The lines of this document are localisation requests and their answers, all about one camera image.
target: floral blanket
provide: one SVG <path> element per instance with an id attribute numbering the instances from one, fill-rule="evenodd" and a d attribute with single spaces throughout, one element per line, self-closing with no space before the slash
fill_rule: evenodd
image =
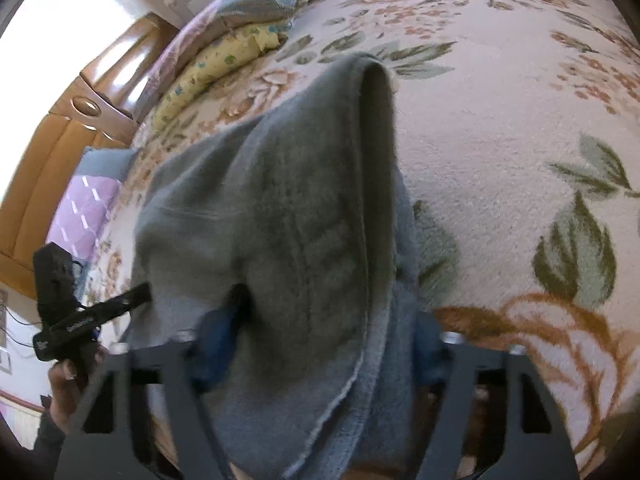
<path id="1" fill-rule="evenodd" d="M 527 347 L 586 474 L 640 392 L 640 50 L 611 0 L 311 0 L 279 51 L 140 128 L 85 301 L 129 286 L 158 164 L 354 50 L 393 78 L 424 307 L 476 344 Z"/>

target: white wall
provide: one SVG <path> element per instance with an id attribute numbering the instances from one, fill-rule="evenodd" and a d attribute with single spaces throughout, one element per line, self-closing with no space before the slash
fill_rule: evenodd
<path id="1" fill-rule="evenodd" d="M 0 37 L 0 202 L 40 120 L 92 59 L 164 0 L 25 0 Z"/>
<path id="2" fill-rule="evenodd" d="M 36 303 L 0 283 L 0 288 L 8 292 L 9 311 L 21 322 L 39 321 Z M 11 316 L 6 316 L 6 329 L 14 339 L 31 344 L 31 338 L 38 332 L 38 326 L 23 326 Z M 6 338 L 6 349 L 11 358 L 10 372 L 0 368 L 0 390 L 4 390 L 22 400 L 40 405 L 40 396 L 49 395 L 47 372 L 52 363 L 38 361 L 33 349 L 19 346 L 11 338 Z"/>

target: pillow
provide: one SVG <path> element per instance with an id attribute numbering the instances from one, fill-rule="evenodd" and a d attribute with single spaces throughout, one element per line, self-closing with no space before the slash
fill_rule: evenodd
<path id="1" fill-rule="evenodd" d="M 111 202 L 126 179 L 136 151 L 86 148 L 49 228 L 47 241 L 90 261 L 108 220 Z"/>
<path id="2" fill-rule="evenodd" d="M 171 85 L 151 120 L 162 130 L 211 83 L 246 65 L 267 50 L 280 46 L 279 23 L 245 25 L 215 40 L 201 51 Z"/>
<path id="3" fill-rule="evenodd" d="M 249 23 L 292 18 L 307 0 L 214 0 L 172 40 L 148 72 L 133 118 L 142 122 L 182 70 L 212 41 Z"/>

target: yellow pillow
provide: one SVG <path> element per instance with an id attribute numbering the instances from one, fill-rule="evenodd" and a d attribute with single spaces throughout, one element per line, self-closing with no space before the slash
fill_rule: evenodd
<path id="1" fill-rule="evenodd" d="M 245 25 L 204 48 L 164 95 L 151 127 L 161 131 L 211 83 L 279 47 L 278 30 L 273 23 Z"/>

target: bedding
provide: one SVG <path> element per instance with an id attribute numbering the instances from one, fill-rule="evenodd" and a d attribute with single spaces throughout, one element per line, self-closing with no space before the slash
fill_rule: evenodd
<path id="1" fill-rule="evenodd" d="M 109 219 L 111 202 L 125 181 L 134 150 L 85 148 L 53 217 L 46 243 L 89 262 Z"/>
<path id="2" fill-rule="evenodd" d="M 172 40 L 149 71 L 133 117 L 142 121 L 203 48 L 244 25 L 285 20 L 308 0 L 214 0 Z"/>
<path id="3" fill-rule="evenodd" d="M 358 50 L 392 77 L 422 306 L 475 344 L 526 346 L 585 476 L 640 399 L 640 47 L 611 0 L 311 0 L 280 50 L 142 124 L 85 301 L 129 287 L 159 164 Z"/>
<path id="4" fill-rule="evenodd" d="M 214 81 L 280 46 L 280 23 L 240 27 L 205 47 L 164 95 L 151 119 L 151 127 L 164 129 Z"/>

